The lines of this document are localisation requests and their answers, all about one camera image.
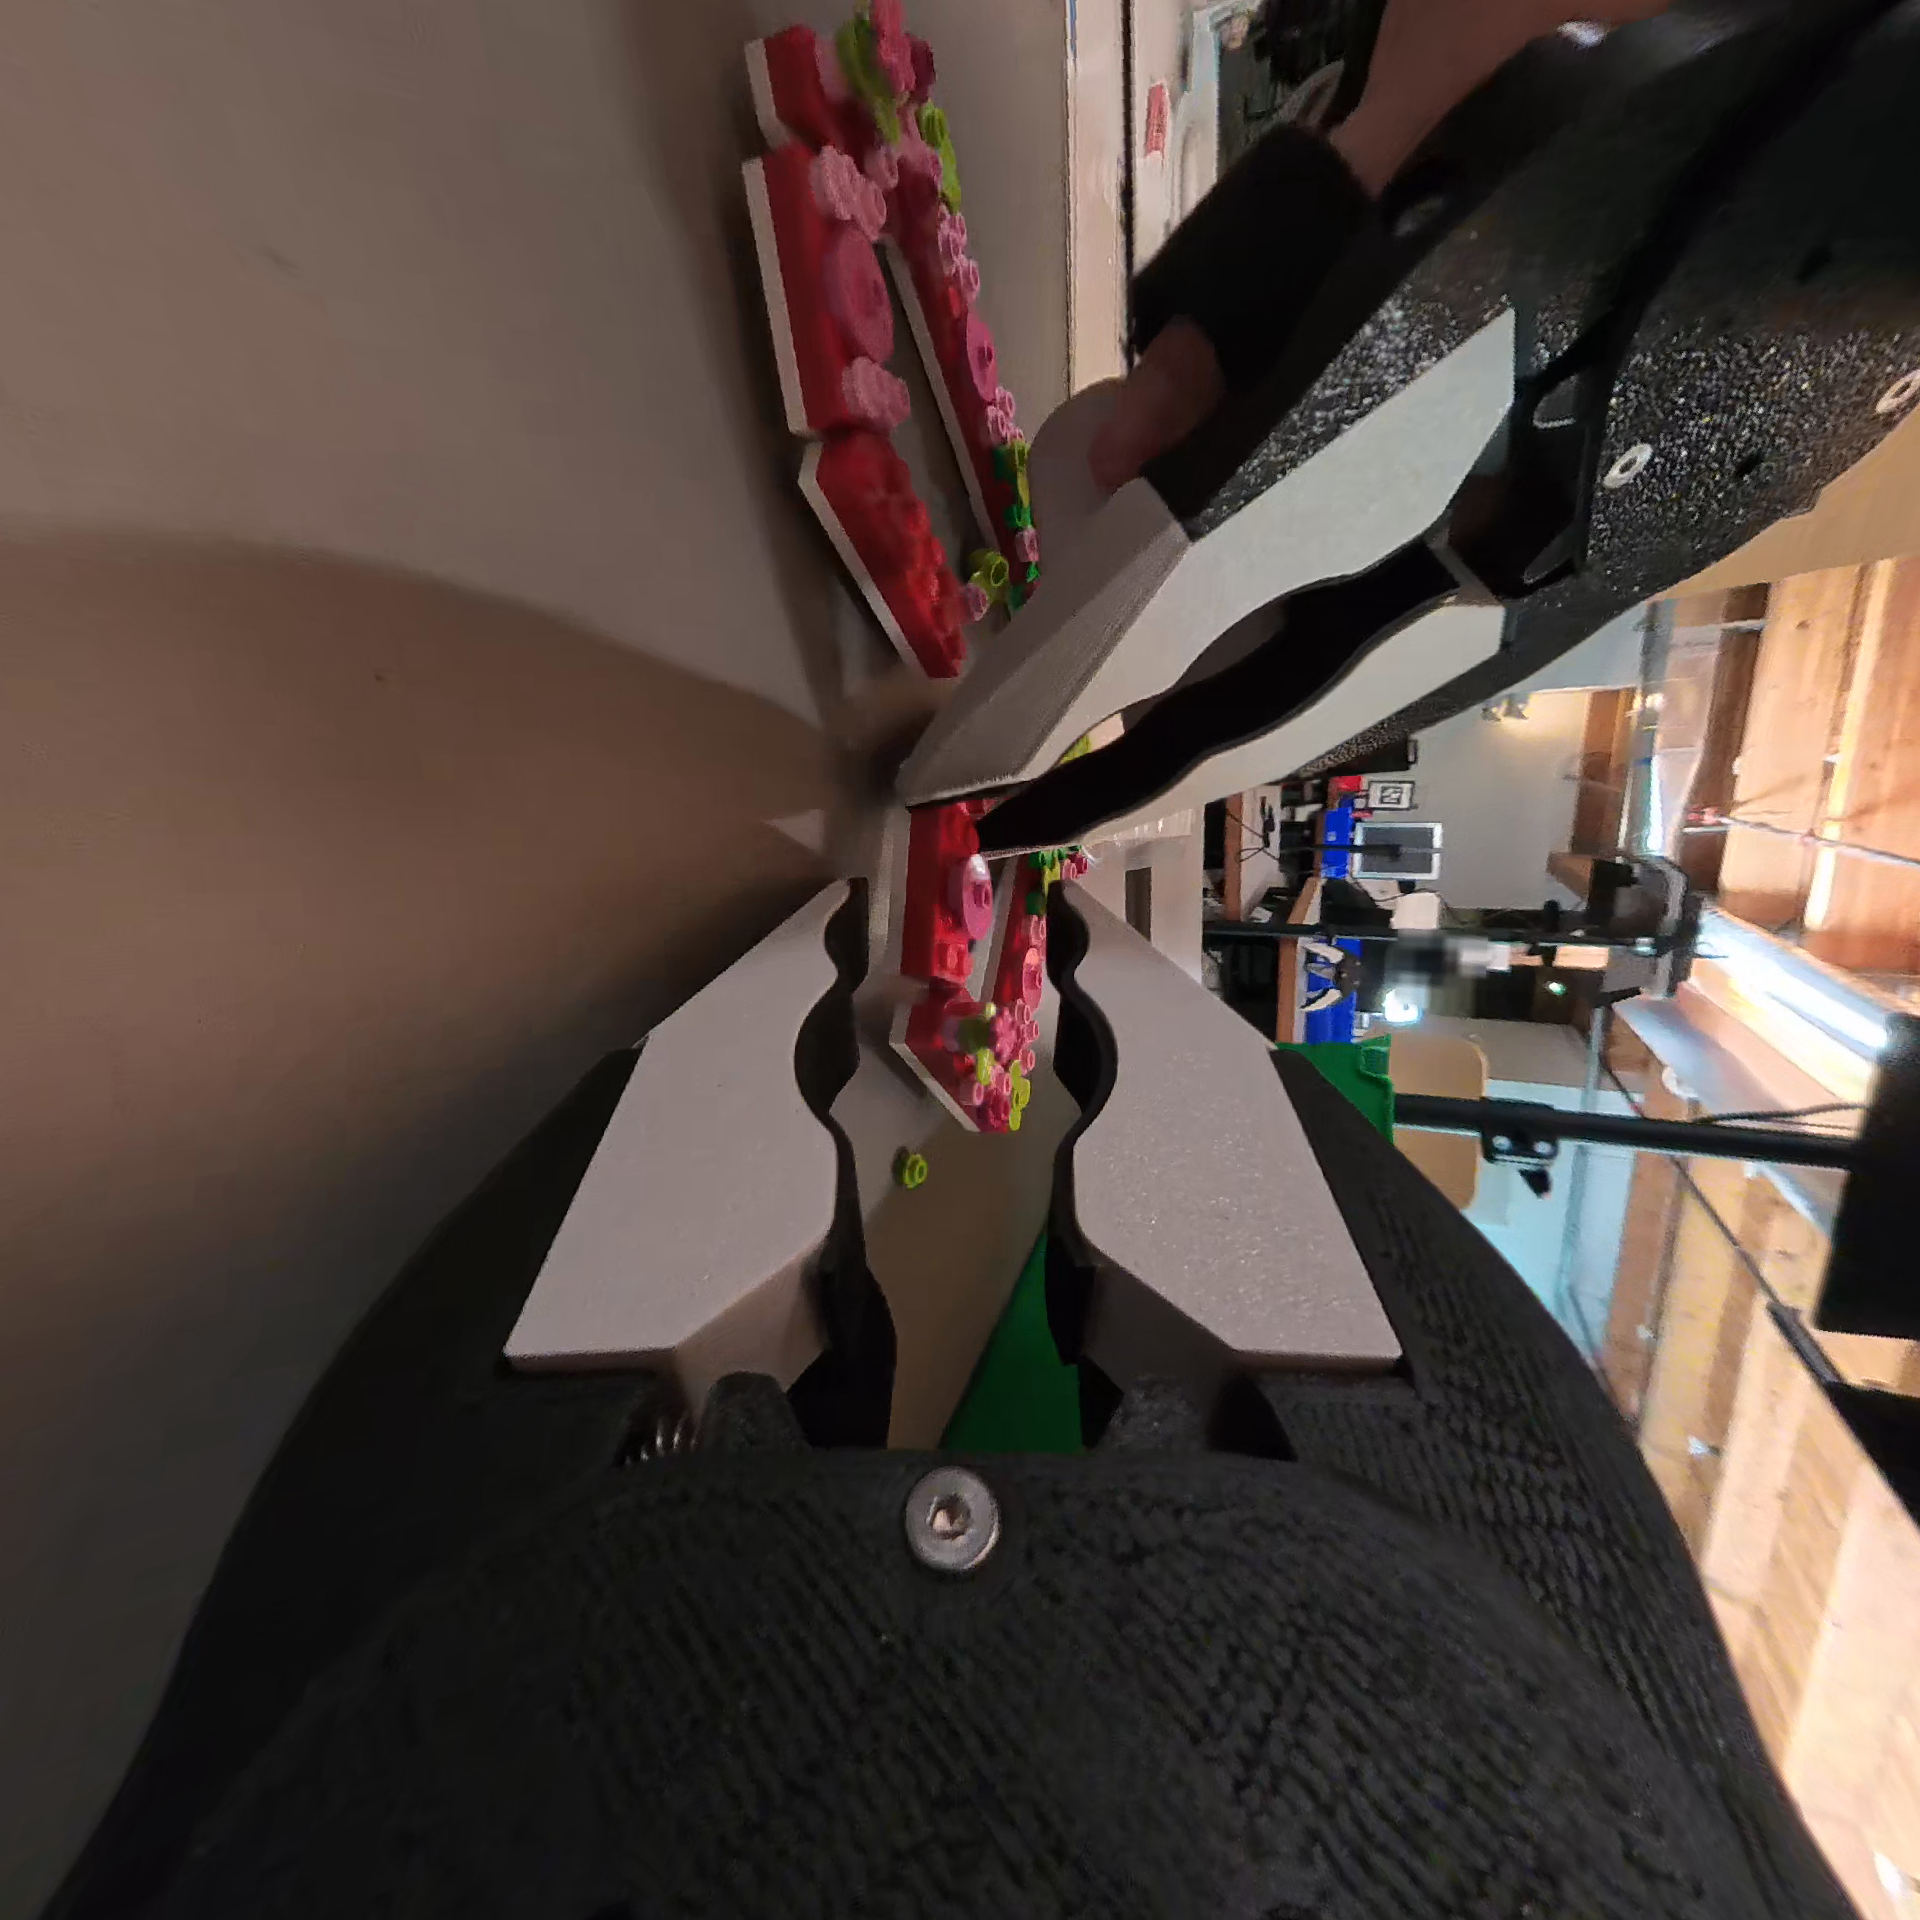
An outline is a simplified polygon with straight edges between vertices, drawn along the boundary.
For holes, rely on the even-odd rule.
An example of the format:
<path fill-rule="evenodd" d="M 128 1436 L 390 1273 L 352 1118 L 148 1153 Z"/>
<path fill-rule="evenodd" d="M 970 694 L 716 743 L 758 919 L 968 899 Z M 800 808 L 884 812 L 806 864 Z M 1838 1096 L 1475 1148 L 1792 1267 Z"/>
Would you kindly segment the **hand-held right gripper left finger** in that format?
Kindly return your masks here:
<path fill-rule="evenodd" d="M 832 879 L 646 1031 L 508 1332 L 512 1368 L 646 1373 L 691 1413 L 769 1376 L 814 1445 L 884 1445 L 896 1324 L 832 1113 L 869 959 L 869 886 Z"/>

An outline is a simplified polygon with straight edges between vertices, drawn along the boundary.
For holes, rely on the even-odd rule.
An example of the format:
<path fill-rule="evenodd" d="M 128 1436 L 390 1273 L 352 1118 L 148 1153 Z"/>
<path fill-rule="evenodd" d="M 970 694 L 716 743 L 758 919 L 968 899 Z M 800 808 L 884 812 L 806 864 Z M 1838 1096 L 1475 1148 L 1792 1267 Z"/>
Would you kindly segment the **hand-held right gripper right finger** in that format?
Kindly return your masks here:
<path fill-rule="evenodd" d="M 1048 1331 L 1084 1443 L 1142 1385 L 1212 1424 L 1268 1376 L 1392 1376 L 1402 1342 L 1273 1045 L 1077 879 L 1048 899 L 1048 979 L 1072 1101 Z"/>

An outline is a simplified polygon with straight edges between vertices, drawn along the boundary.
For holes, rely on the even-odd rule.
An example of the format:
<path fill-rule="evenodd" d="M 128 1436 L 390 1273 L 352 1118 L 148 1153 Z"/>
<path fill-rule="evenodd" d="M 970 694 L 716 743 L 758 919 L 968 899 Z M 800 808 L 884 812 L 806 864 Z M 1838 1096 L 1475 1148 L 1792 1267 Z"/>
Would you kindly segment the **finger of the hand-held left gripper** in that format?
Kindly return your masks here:
<path fill-rule="evenodd" d="M 981 644 L 904 760 L 900 801 L 1038 780 L 1082 734 L 1168 693 L 1244 617 L 1425 537 L 1497 431 L 1513 376 L 1501 309 L 1212 532 L 1188 535 L 1148 479 L 1121 486 Z"/>
<path fill-rule="evenodd" d="M 1084 843 L 1155 808 L 1294 777 L 1489 665 L 1505 607 L 1426 543 L 1248 614 L 1232 661 L 1148 701 L 1122 736 L 992 807 L 990 854 Z"/>

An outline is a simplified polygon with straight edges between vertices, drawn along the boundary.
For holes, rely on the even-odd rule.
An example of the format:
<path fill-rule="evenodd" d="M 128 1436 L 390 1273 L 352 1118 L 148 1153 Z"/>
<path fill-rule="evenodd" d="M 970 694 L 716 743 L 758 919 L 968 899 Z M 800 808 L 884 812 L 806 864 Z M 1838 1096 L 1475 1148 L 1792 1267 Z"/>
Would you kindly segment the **red lego heart wreath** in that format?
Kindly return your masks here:
<path fill-rule="evenodd" d="M 744 165 L 800 491 L 881 636 L 955 688 L 1040 587 L 1028 443 L 978 303 L 937 65 L 904 5 L 752 39 Z M 883 831 L 886 1041 L 976 1135 L 1035 1092 L 1048 905 L 1070 849 L 982 853 L 986 800 Z"/>

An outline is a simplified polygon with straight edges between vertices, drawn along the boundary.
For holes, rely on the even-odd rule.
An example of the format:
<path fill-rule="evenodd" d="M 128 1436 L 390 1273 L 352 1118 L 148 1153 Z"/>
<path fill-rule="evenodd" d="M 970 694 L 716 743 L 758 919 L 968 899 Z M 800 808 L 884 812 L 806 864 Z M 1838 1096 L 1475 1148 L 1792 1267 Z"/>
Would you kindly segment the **person's left hand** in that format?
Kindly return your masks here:
<path fill-rule="evenodd" d="M 1661 11 L 1667 3 L 1382 5 L 1352 109 L 1323 131 L 1270 131 L 1137 279 L 1137 364 L 1092 436 L 1092 485 L 1112 493 L 1133 481 L 1225 398 L 1259 384 L 1380 193 L 1515 54 L 1574 21 L 1609 31 Z"/>

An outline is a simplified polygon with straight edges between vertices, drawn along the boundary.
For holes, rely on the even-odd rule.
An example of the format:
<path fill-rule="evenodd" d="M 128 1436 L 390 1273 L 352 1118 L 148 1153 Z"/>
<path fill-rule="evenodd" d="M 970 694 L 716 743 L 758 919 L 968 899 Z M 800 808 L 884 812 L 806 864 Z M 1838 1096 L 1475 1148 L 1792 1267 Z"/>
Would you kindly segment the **green plastic bin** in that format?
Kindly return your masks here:
<path fill-rule="evenodd" d="M 1277 1045 L 1277 1054 L 1307 1061 L 1380 1137 L 1395 1137 L 1389 1038 Z M 1050 1324 L 1048 1256 L 1050 1238 L 1043 1232 L 945 1428 L 949 1451 L 1084 1451 L 1080 1373 L 1061 1357 Z"/>

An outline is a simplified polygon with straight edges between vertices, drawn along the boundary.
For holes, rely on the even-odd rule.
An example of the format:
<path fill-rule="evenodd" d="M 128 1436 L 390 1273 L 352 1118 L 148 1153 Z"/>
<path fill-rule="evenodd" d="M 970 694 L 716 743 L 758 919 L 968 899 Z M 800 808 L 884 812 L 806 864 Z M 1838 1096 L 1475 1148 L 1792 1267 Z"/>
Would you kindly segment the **black tripod pole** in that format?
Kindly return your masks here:
<path fill-rule="evenodd" d="M 1490 1163 L 1545 1167 L 1561 1144 L 1606 1144 L 1673 1161 L 1739 1161 L 1853 1172 L 1865 1142 L 1726 1119 L 1653 1119 L 1604 1110 L 1561 1110 L 1538 1101 L 1396 1094 L 1400 1132 L 1466 1135 Z"/>

